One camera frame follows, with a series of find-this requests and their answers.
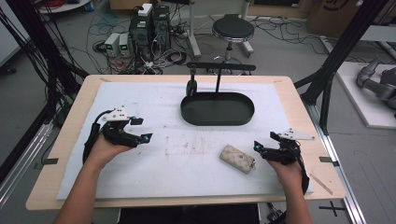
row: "hand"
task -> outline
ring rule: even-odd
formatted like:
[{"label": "hand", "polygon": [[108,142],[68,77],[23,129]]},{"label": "hand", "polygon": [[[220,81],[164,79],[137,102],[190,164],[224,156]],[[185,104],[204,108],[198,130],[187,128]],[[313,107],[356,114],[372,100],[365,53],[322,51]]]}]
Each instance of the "hand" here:
[{"label": "hand", "polygon": [[99,134],[92,147],[90,156],[85,163],[102,170],[106,164],[113,160],[117,155],[128,151],[129,149],[129,147],[125,146],[115,146],[112,143],[107,142],[102,134]]},{"label": "hand", "polygon": [[277,161],[268,161],[274,168],[279,179],[280,184],[283,186],[285,193],[289,191],[299,190],[302,192],[302,171],[297,161],[292,164],[283,165]]}]

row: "forearm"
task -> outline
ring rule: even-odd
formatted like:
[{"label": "forearm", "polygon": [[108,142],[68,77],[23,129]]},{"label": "forearm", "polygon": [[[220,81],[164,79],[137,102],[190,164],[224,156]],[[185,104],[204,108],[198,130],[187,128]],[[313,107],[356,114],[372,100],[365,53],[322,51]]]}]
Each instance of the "forearm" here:
[{"label": "forearm", "polygon": [[308,206],[306,204],[303,192],[300,189],[285,189],[286,206],[288,213],[286,214],[287,224],[309,224],[312,223],[309,215]]},{"label": "forearm", "polygon": [[85,163],[54,223],[91,224],[100,169]]}]

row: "stool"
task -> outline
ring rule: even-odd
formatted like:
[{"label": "stool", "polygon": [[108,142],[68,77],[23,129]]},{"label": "stool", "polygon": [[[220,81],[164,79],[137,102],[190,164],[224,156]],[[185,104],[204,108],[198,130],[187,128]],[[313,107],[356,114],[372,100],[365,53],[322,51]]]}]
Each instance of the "stool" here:
[{"label": "stool", "polygon": [[213,61],[224,58],[224,63],[241,63],[239,60],[231,57],[233,43],[242,43],[251,39],[251,37],[253,37],[254,35],[253,25],[250,24],[248,21],[240,19],[237,14],[225,15],[223,18],[213,23],[212,32],[215,37],[228,41],[225,56],[218,56],[214,58]]}]

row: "black tray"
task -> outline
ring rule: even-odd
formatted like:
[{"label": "black tray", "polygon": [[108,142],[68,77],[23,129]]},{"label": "black tray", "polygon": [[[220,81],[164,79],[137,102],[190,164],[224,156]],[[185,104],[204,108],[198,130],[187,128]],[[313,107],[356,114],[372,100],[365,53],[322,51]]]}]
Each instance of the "black tray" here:
[{"label": "black tray", "polygon": [[251,120],[254,104],[238,92],[196,92],[181,101],[181,116],[198,126],[243,125]]}]

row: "wooden table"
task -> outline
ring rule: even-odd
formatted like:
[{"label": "wooden table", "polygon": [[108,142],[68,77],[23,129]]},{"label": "wooden table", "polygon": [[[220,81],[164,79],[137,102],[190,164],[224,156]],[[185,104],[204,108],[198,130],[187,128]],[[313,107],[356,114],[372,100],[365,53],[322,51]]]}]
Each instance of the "wooden table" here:
[{"label": "wooden table", "polygon": [[[216,83],[215,76],[196,76],[198,83]],[[58,163],[45,165],[37,179],[32,193],[26,203],[29,210],[60,209],[63,201],[56,200],[61,186],[65,167],[73,149],[82,124],[92,106],[97,90],[102,82],[182,82],[187,83],[190,76],[97,76],[85,79],[78,97],[62,127],[59,136],[49,154],[49,159],[58,158]],[[321,162],[319,157],[328,157],[321,139],[309,118],[300,96],[288,77],[268,76],[224,76],[221,82],[233,83],[267,83],[274,84],[279,99],[284,107],[290,126],[294,130],[315,136],[315,140],[300,140],[306,170],[311,174],[311,183],[315,191],[306,195],[307,200],[341,199],[346,196],[344,187],[331,162]],[[284,201],[284,196],[248,195],[221,197],[190,198],[147,198],[147,199],[114,199],[97,200],[95,207],[127,207],[156,205],[185,205],[211,203],[259,203]]]}]

